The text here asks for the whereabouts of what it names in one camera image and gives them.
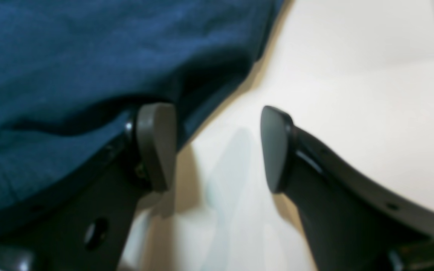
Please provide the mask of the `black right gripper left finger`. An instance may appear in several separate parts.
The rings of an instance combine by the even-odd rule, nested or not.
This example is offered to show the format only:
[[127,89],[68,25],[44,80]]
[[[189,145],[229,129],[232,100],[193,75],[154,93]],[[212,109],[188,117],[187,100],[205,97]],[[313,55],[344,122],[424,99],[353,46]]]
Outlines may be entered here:
[[0,211],[0,271],[115,271],[138,201],[172,187],[176,146],[173,104],[133,108],[77,170]]

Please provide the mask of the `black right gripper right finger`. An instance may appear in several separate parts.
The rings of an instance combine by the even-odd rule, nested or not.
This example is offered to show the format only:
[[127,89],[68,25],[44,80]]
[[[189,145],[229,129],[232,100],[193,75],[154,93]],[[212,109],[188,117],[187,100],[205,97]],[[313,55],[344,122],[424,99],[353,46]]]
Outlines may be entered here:
[[319,271],[434,271],[434,211],[355,170],[282,110],[260,120],[267,186],[298,209]]

